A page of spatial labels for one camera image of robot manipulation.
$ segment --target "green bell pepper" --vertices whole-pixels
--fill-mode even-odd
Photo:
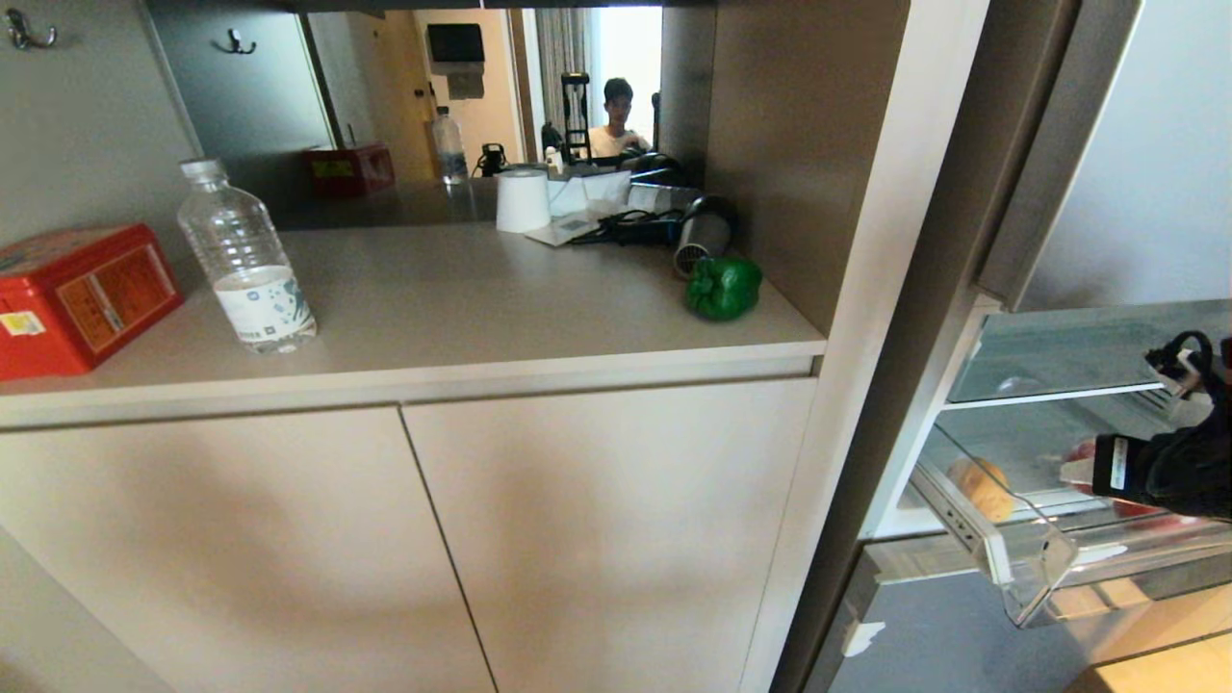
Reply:
[[[694,265],[685,302],[699,316],[732,321],[758,305],[761,269],[739,258],[706,258]]]

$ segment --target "curtain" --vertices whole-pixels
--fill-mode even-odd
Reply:
[[[589,10],[535,10],[538,32],[540,72],[543,81],[543,117],[564,134],[564,96],[561,92],[562,73],[589,72],[586,22]],[[572,105],[574,121],[580,122],[580,105]]]

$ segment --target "beige cabinet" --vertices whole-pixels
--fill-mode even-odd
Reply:
[[[393,407],[4,433],[0,524],[180,693],[493,691]]]
[[[814,390],[405,407],[501,693],[736,691]]]

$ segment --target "red box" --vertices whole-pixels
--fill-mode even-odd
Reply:
[[[361,197],[393,185],[389,148],[376,142],[352,149],[304,149],[315,197]]]
[[[184,303],[145,224],[0,250],[0,381],[89,372]]]

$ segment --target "wall hook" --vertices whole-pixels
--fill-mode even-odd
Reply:
[[[4,18],[9,23],[9,37],[12,38],[12,44],[18,51],[26,51],[31,46],[34,48],[51,48],[55,43],[54,26],[47,28],[47,41],[38,41],[33,36],[30,36],[26,15],[22,15],[18,10],[9,7],[4,14]]]
[[[240,48],[239,32],[235,31],[235,30],[233,30],[233,28],[227,30],[227,36],[230,38],[230,48],[224,48],[224,47],[218,46],[217,43],[214,43],[214,47],[217,47],[223,53],[233,53],[235,55],[249,55],[254,51],[256,51],[256,42],[255,41],[253,42],[251,46],[248,47],[248,51],[244,51],[243,48]]]

